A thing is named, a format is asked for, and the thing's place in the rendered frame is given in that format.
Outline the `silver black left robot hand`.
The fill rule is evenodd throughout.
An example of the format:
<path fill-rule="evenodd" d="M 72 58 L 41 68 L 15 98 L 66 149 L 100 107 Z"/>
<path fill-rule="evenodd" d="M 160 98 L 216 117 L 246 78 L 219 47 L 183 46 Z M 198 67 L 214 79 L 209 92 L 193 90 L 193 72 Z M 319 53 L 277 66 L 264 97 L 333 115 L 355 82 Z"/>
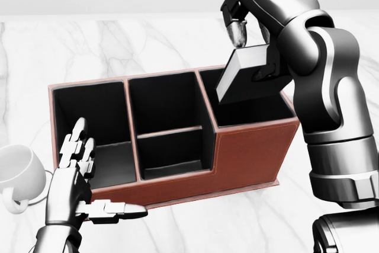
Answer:
<path fill-rule="evenodd" d="M 138 219 L 148 215 L 144 206 L 91 201 L 89 180 L 95 174 L 96 144 L 87 136 L 88 123 L 81 117 L 60 150 L 62 155 L 47 195 L 46 224 L 71 225 L 79 229 L 84 220 L 94 224 L 117 223 L 120 219 Z"/>

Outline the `dark book with white pages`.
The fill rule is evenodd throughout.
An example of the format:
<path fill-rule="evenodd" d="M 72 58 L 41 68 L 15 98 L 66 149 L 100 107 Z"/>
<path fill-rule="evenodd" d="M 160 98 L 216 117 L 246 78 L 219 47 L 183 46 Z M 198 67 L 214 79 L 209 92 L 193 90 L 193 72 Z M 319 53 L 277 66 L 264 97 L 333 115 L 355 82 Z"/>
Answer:
<path fill-rule="evenodd" d="M 220 104 L 263 98 L 279 93 L 292 80 L 273 44 L 234 49 L 217 83 Z"/>

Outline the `red-brown desk caddy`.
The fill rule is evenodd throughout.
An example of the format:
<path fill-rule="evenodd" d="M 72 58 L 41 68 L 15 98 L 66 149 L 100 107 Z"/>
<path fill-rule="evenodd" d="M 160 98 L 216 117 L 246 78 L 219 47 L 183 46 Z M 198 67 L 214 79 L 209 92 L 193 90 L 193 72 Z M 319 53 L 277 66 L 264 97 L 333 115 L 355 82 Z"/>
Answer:
<path fill-rule="evenodd" d="M 222 69 L 49 86 L 53 162 L 84 117 L 93 199 L 154 208 L 277 185 L 299 121 L 283 93 L 219 105 Z"/>

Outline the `white mug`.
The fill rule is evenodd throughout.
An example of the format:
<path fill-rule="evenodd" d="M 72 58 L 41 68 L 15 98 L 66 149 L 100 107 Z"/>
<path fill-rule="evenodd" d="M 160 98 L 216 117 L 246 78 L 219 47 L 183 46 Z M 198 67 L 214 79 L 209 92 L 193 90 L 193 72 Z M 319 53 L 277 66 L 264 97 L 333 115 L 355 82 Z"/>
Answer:
<path fill-rule="evenodd" d="M 45 185 L 44 167 L 31 148 L 24 145 L 0 148 L 0 194 L 9 212 L 24 212 Z"/>

